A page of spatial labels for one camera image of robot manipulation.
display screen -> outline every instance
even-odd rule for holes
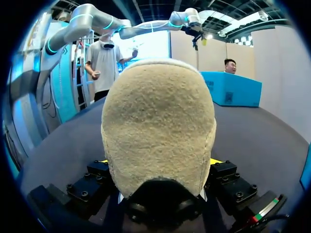
[[[146,33],[125,40],[120,39],[119,33],[116,33],[113,35],[112,40],[120,47],[124,58],[131,57],[133,49],[138,49],[138,56],[132,62],[147,58],[170,57],[168,31]]]

man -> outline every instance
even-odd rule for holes
[[[225,59],[225,72],[235,74],[237,71],[237,64],[233,59]]]
[[[100,39],[88,48],[85,66],[87,73],[94,80],[95,102],[107,96],[113,82],[118,78],[117,62],[124,64],[138,54],[138,51],[134,50],[131,57],[123,58],[119,46],[111,40],[113,31],[101,30],[101,33]]]

ceiling light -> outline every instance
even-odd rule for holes
[[[264,11],[258,11],[258,14],[262,21],[268,21],[268,15]]]
[[[225,33],[223,31],[218,32],[218,36],[225,37]]]

ceiling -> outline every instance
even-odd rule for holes
[[[264,11],[269,20],[252,21],[227,33],[226,40],[232,40],[251,31],[273,28],[275,25],[288,25],[284,14],[279,8],[270,4],[270,0],[60,0],[53,7],[53,17],[61,11],[72,12],[78,5],[91,3],[99,10],[117,18],[127,18],[132,24],[152,20],[167,20],[172,11],[184,11],[195,8],[198,12],[212,10],[240,20],[260,10]],[[205,31],[217,36],[217,33],[230,23],[214,17],[208,17],[203,23]]]

dark carpet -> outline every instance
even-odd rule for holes
[[[67,183],[76,182],[86,172],[87,164],[104,158],[100,133],[103,102],[81,111],[34,149],[18,178],[23,194],[50,183],[65,191]],[[303,194],[299,179],[308,143],[260,108],[215,104],[215,113],[217,134],[212,157],[237,165],[241,176],[258,186],[260,196],[268,190],[285,194],[288,201],[280,213],[290,213]],[[228,227],[234,222],[226,214],[223,219]]]

